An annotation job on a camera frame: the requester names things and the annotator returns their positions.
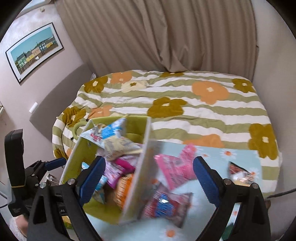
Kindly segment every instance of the floral blanket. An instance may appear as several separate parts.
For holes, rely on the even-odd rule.
[[[110,115],[147,115],[158,140],[257,150],[264,195],[274,192],[280,158],[275,135],[252,83],[215,72],[131,70],[85,83],[53,126],[53,150],[68,157],[78,122]],[[77,130],[79,135],[83,126]]]

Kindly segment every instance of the light blue tablecloth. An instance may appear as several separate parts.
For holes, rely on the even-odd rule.
[[[184,146],[185,145],[170,142],[159,142],[160,153],[171,156],[179,156]],[[196,146],[196,148],[196,156],[203,156],[210,168],[215,169],[222,178],[229,177],[228,164],[229,161],[232,161],[250,172],[255,172],[257,175],[256,183],[258,183],[259,186],[261,185],[262,171],[256,151],[200,146]],[[225,155],[225,151],[230,151],[232,155]],[[161,171],[159,171],[157,178],[166,185]],[[87,216],[104,241],[194,241],[208,223],[215,211],[215,206],[210,204],[207,200],[198,180],[189,181],[173,192],[177,194],[194,193],[192,205],[181,229],[175,227],[164,218],[139,220],[123,226],[117,226],[110,225],[93,216]],[[229,223],[235,221],[238,210],[239,204],[236,204]]]

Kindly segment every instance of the bolt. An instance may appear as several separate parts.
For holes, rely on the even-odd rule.
[[[226,185],[230,185],[231,183],[232,183],[232,181],[230,180],[230,179],[224,179],[223,180],[224,181],[224,183],[226,184]]]
[[[41,188],[45,188],[46,187],[46,183],[40,183],[40,187]]]
[[[259,188],[259,186],[258,186],[257,183],[253,183],[253,184],[252,184],[252,187],[253,187],[254,189],[258,189],[258,188]]]
[[[69,179],[68,181],[67,181],[67,183],[69,184],[69,185],[73,185],[74,183],[75,183],[75,179],[74,178],[71,178],[71,179]]]

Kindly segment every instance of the curtain fold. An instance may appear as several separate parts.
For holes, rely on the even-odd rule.
[[[97,75],[201,70],[252,79],[250,0],[57,0],[65,28]]]

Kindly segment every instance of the picture frame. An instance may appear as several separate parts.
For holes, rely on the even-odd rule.
[[[21,83],[38,65],[63,48],[53,23],[49,23],[23,37],[5,54],[17,81]]]

